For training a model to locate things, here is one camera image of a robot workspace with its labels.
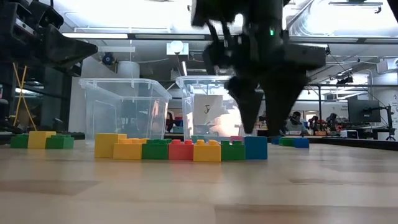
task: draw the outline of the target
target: yellow lego brick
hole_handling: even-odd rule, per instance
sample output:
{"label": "yellow lego brick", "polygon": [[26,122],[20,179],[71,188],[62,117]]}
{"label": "yellow lego brick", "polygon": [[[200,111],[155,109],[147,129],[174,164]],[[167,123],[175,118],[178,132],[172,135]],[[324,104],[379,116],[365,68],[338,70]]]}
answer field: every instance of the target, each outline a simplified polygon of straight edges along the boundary
{"label": "yellow lego brick", "polygon": [[94,156],[96,158],[113,158],[113,146],[120,139],[127,139],[127,134],[96,134]]}
{"label": "yellow lego brick", "polygon": [[47,138],[53,135],[56,135],[55,131],[30,131],[27,148],[45,149],[45,142]]}
{"label": "yellow lego brick", "polygon": [[142,144],[146,144],[149,139],[139,139]]}
{"label": "yellow lego brick", "polygon": [[140,139],[128,139],[129,142],[116,143],[113,147],[113,159],[140,160],[142,158],[142,143]]}
{"label": "yellow lego brick", "polygon": [[129,143],[131,143],[131,139],[119,139],[118,143],[129,144]]}
{"label": "yellow lego brick", "polygon": [[215,140],[198,140],[193,146],[193,160],[195,162],[221,162],[221,146]]}

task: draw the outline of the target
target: computer monitor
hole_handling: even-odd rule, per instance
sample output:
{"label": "computer monitor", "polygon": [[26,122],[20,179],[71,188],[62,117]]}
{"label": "computer monitor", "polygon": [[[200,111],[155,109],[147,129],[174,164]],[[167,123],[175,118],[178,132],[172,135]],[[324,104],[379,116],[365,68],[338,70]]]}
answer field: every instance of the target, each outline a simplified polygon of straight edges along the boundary
{"label": "computer monitor", "polygon": [[349,121],[351,123],[381,122],[379,107],[377,100],[348,100]]}

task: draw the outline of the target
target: green lego brick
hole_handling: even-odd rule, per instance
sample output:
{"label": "green lego brick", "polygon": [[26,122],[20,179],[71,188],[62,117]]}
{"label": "green lego brick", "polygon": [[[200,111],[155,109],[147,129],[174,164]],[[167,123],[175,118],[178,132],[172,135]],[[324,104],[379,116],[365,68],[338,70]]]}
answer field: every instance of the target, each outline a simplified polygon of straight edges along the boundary
{"label": "green lego brick", "polygon": [[294,146],[294,139],[292,139],[292,138],[281,138],[279,140],[279,145],[280,146],[293,147]]}
{"label": "green lego brick", "polygon": [[167,139],[149,139],[147,144],[168,144]]}
{"label": "green lego brick", "polygon": [[45,142],[46,149],[73,149],[75,139],[68,135],[54,135],[47,138]]}
{"label": "green lego brick", "polygon": [[29,141],[28,134],[18,134],[11,138],[10,147],[12,149],[27,149],[28,141]]}
{"label": "green lego brick", "polygon": [[169,159],[169,145],[164,140],[151,140],[143,144],[142,159]]}
{"label": "green lego brick", "polygon": [[229,144],[229,141],[221,142],[222,161],[236,161],[245,159],[246,150],[241,141],[234,141],[233,144]]}

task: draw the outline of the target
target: cable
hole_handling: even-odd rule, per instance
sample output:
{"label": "cable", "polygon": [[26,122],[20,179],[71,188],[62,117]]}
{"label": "cable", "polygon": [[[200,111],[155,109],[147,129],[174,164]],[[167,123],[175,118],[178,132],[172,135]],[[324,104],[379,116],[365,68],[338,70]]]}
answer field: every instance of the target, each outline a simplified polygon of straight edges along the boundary
{"label": "cable", "polygon": [[12,65],[13,65],[13,67],[14,67],[14,73],[15,73],[15,76],[16,76],[16,78],[17,78],[17,82],[18,82],[19,89],[21,90],[21,91],[19,92],[19,99],[18,99],[18,104],[17,104],[17,111],[16,111],[16,116],[15,116],[15,119],[14,119],[14,125],[13,125],[13,126],[15,126],[16,123],[17,123],[18,113],[19,113],[19,107],[20,107],[20,105],[21,105],[21,99],[22,99],[22,100],[24,101],[25,108],[26,108],[27,114],[28,114],[28,116],[29,116],[30,122],[32,122],[33,128],[35,129],[35,131],[37,131],[36,125],[35,125],[35,123],[33,122],[32,116],[30,115],[30,111],[29,111],[29,108],[28,108],[28,106],[27,106],[27,103],[26,103],[26,100],[25,100],[25,97],[24,97],[24,91],[23,91],[23,90],[24,90],[24,81],[25,81],[27,66],[25,66],[25,68],[24,68],[24,73],[23,73],[23,75],[22,75],[22,82],[21,82],[21,81],[19,80],[17,66],[15,65],[15,63],[13,63]]}
{"label": "cable", "polygon": [[[336,63],[343,69],[344,72],[347,72],[347,69],[345,69],[345,68],[339,63],[339,61],[337,61],[337,59],[331,54],[331,52],[329,52],[329,55],[336,61]],[[371,97],[373,97],[373,98],[374,98],[375,100],[377,100],[379,103],[381,103],[381,105],[383,105],[383,107],[386,107],[386,105],[385,105],[381,100],[379,100],[377,97],[375,97],[369,90],[365,89],[365,87],[362,87],[362,89],[365,90]],[[380,118],[384,121],[384,125],[388,126],[387,121],[386,121],[382,116],[380,116]]]}

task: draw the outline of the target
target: blue lego brick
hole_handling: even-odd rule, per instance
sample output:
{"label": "blue lego brick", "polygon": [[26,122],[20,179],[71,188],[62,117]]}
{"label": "blue lego brick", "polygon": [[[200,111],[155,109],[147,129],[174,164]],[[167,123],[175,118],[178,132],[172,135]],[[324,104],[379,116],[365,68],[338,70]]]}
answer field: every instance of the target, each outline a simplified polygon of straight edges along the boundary
{"label": "blue lego brick", "polygon": [[306,138],[297,138],[293,141],[294,147],[297,149],[309,149],[310,148],[310,140]]}
{"label": "blue lego brick", "polygon": [[273,140],[271,140],[271,144],[273,144],[273,145],[279,145],[279,139],[280,139],[280,138],[274,138]]}
{"label": "blue lego brick", "polygon": [[248,136],[244,138],[246,159],[268,159],[268,139]]}

